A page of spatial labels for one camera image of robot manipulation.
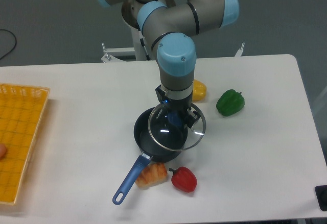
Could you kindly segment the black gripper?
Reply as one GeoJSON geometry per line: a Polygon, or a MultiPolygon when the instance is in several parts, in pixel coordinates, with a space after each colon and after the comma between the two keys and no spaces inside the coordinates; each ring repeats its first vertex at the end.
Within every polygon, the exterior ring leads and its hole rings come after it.
{"type": "Polygon", "coordinates": [[[185,122],[188,128],[200,119],[200,113],[197,110],[191,110],[192,97],[184,99],[165,99],[163,104],[168,108],[168,118],[173,122],[185,122]]]}

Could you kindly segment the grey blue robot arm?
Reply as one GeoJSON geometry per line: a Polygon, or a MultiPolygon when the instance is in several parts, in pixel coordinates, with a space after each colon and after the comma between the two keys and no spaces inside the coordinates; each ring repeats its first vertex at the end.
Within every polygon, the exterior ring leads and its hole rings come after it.
{"type": "Polygon", "coordinates": [[[166,0],[98,0],[111,6],[132,1],[137,29],[156,60],[161,85],[158,100],[168,105],[189,127],[198,113],[191,111],[197,59],[192,37],[234,23],[240,13],[238,0],[187,0],[168,7],[166,0]]]}

